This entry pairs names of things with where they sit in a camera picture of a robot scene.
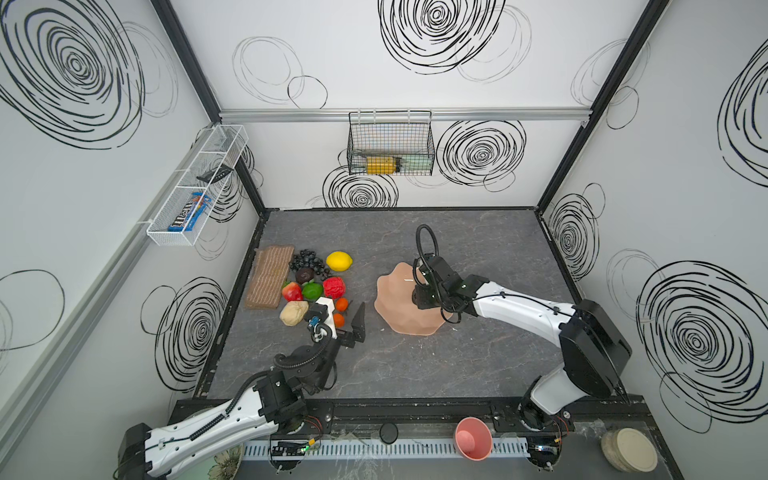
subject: black frame post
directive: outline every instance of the black frame post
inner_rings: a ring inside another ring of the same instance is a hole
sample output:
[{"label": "black frame post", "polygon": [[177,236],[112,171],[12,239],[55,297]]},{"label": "black frame post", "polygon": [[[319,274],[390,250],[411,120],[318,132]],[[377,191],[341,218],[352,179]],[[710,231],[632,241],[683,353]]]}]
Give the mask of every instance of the black frame post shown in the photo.
[{"label": "black frame post", "polygon": [[[203,104],[203,108],[205,108],[205,111],[208,114],[208,118],[214,123],[221,122],[221,108],[219,107],[219,102],[216,100],[214,91],[211,89],[208,80],[205,78],[200,62],[197,61],[197,57],[192,50],[192,45],[190,45],[187,34],[184,33],[184,29],[181,26],[181,22],[179,22],[179,18],[176,15],[173,5],[170,4],[170,0],[151,0],[151,2],[157,13],[157,17],[160,18],[160,22],[165,28],[170,43],[174,46],[176,54],[179,56],[179,60],[192,82],[194,90],[197,92],[200,103]],[[253,182],[253,178],[250,176],[250,172],[245,165],[243,165],[243,162],[237,162],[235,164],[235,171],[253,204],[253,208],[256,209],[256,212],[259,214],[259,217],[266,217],[264,202],[259,195],[256,184]]]},{"label": "black frame post", "polygon": [[592,135],[592,132],[597,128],[600,119],[603,117],[603,113],[611,103],[616,90],[618,90],[621,82],[624,81],[624,77],[627,76],[627,72],[634,63],[635,58],[640,53],[640,50],[645,45],[645,41],[648,39],[650,33],[654,30],[661,14],[664,13],[664,9],[669,5],[670,0],[650,0],[648,5],[643,10],[643,15],[640,16],[640,20],[634,26],[632,34],[627,39],[627,43],[624,45],[624,49],[619,54],[619,58],[616,60],[614,67],[611,69],[611,73],[603,83],[603,87],[600,89],[598,96],[594,99],[592,104],[592,115],[589,117],[589,122],[586,125],[579,128],[576,136],[571,141],[571,145],[565,151],[563,160],[558,165],[558,169],[552,175],[552,179],[549,180],[549,185],[544,190],[544,194],[538,201],[536,210],[544,212],[549,204],[552,202],[555,194],[558,192],[560,185],[568,175],[574,162],[578,158],[584,145],[587,144],[587,140]]}]

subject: white wire basket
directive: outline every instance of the white wire basket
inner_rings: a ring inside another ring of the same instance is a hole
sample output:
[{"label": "white wire basket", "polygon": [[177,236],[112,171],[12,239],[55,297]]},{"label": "white wire basket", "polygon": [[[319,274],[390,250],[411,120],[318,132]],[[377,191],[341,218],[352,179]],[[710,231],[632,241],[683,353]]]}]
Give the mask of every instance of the white wire basket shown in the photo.
[{"label": "white wire basket", "polygon": [[[240,155],[248,142],[243,125],[216,125],[184,171],[176,187],[150,222],[147,235],[161,247],[191,247],[208,221],[222,190],[232,181]],[[218,182],[220,172],[232,171]],[[198,177],[212,174],[203,181]]]}]

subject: folded cloth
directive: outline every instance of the folded cloth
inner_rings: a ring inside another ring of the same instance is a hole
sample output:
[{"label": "folded cloth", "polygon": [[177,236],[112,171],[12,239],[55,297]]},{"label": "folded cloth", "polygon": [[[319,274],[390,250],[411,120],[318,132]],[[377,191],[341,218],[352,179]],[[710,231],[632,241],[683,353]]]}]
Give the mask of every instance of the folded cloth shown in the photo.
[{"label": "folded cloth", "polygon": [[243,304],[245,308],[277,308],[292,256],[293,245],[270,245],[256,252],[256,266]]}]

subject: black metal frame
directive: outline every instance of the black metal frame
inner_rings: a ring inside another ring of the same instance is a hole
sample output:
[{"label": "black metal frame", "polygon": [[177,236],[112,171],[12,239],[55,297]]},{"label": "black metal frame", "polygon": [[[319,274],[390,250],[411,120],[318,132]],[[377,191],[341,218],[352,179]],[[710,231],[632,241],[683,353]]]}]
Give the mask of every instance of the black metal frame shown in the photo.
[{"label": "black metal frame", "polygon": [[[206,109],[209,118],[214,121],[220,121],[220,108],[214,93],[210,88],[205,75],[194,55],[189,40],[182,28],[178,17],[170,3],[170,0],[151,0],[152,5],[157,11],[163,26],[166,29],[182,65],[187,71],[192,85],[200,97],[200,101]],[[581,153],[584,145],[591,133],[597,127],[602,114],[605,112],[613,95],[621,84],[624,76],[637,57],[640,49],[656,25],[669,0],[650,0],[640,18],[635,25],[632,34],[627,40],[619,58],[617,59],[611,73],[608,75],[603,87],[601,88],[595,102],[592,106],[592,115],[589,122],[579,129],[571,145],[568,147],[563,160],[555,171],[544,194],[536,207],[460,207],[460,208],[440,208],[440,207],[421,207],[421,208],[353,208],[353,209],[334,209],[321,208],[313,210],[338,210],[338,211],[387,211],[387,210],[534,210],[541,227],[542,233],[547,238],[549,247],[558,262],[558,267],[568,285],[574,302],[581,301],[581,294],[571,278],[570,273],[565,267],[565,262],[552,241],[549,230],[543,221],[541,214],[552,202],[558,188]],[[205,399],[210,384],[213,381],[216,372],[218,360],[224,348],[230,327],[234,319],[235,312],[240,304],[240,298],[243,295],[248,279],[248,274],[253,265],[256,248],[258,247],[264,226],[269,220],[270,209],[265,208],[264,203],[258,194],[253,178],[248,173],[242,163],[238,162],[236,166],[238,176],[253,202],[253,207],[259,214],[259,223],[251,238],[248,252],[243,259],[240,272],[235,280],[233,291],[227,303],[227,309],[217,331],[216,342],[212,347],[204,366],[203,375],[195,390],[195,398],[179,400],[174,408],[169,423],[176,423],[187,418],[192,412],[199,409],[216,406],[225,402],[220,399]],[[680,469],[671,455],[664,437],[661,435],[653,416],[648,410],[647,405],[640,396],[631,396],[631,403],[625,404],[618,398],[609,400],[584,398],[568,406],[570,412],[570,422],[590,422],[598,419],[631,421],[641,420],[645,422],[653,440],[659,449],[662,458],[675,479],[682,479]],[[520,424],[516,415],[517,405],[520,402],[518,397],[495,397],[495,398],[467,398],[467,399],[307,399],[306,405],[310,412],[321,419],[323,427],[327,432],[333,430],[334,425],[344,423],[384,423],[384,422],[410,422],[410,423],[455,423],[466,416],[475,416],[480,419],[493,422],[497,432],[517,432],[521,436],[541,437],[551,436],[554,431],[531,432]]]},{"label": "black metal frame", "polygon": [[627,39],[627,43],[624,44],[624,49],[619,54],[619,58],[611,69],[611,73],[608,74],[598,96],[594,99],[589,122],[587,122],[585,126],[579,128],[578,132],[576,132],[576,136],[571,141],[571,145],[569,145],[568,149],[565,151],[563,160],[560,162],[560,165],[558,165],[558,169],[554,171],[554,175],[552,175],[552,179],[549,180],[549,185],[547,185],[547,188],[544,190],[544,194],[541,195],[541,199],[538,201],[537,205],[538,211],[543,212],[552,202],[552,199],[558,192],[558,188],[562,185],[568,172],[571,171],[571,167],[573,167],[581,150],[587,144],[587,140],[589,140],[592,132],[600,123],[603,113],[611,103],[614,94],[616,94],[616,90],[618,90],[621,82],[624,81],[624,77],[634,63],[634,59],[637,58],[643,45],[645,45],[645,41],[654,30],[656,23],[659,21],[659,18],[661,18],[661,14],[664,13],[664,9],[669,2],[670,0],[650,0],[645,6],[645,10],[640,16],[640,20],[638,20],[637,24],[634,26],[634,30]]}]

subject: white cable tray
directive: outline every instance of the white cable tray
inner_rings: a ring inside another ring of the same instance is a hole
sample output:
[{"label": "white cable tray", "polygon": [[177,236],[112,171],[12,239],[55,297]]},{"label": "white cable tray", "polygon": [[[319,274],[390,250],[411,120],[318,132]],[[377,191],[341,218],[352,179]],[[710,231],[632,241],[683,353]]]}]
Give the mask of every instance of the white cable tray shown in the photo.
[{"label": "white cable tray", "polygon": [[[493,439],[493,450],[489,458],[526,458],[528,442],[525,438],[506,437]],[[386,445],[379,440],[336,440],[323,439],[320,448],[311,450],[303,457],[273,457],[273,460],[395,460],[401,458],[462,458],[456,450],[453,439],[397,439]],[[243,460],[269,460],[268,440],[245,442]]]},{"label": "white cable tray", "polygon": [[[237,175],[234,168],[247,142],[248,135],[243,125],[219,124],[210,129],[200,151],[147,228],[147,235],[157,245],[188,247],[197,242],[221,192],[231,182],[232,176]],[[232,172],[216,183],[212,183],[213,179],[204,182],[197,178],[211,171],[215,172],[215,176],[222,166],[231,168]],[[196,202],[191,209],[190,202]],[[194,211],[200,208],[202,211],[195,215]],[[182,215],[190,210],[191,214]]]}]

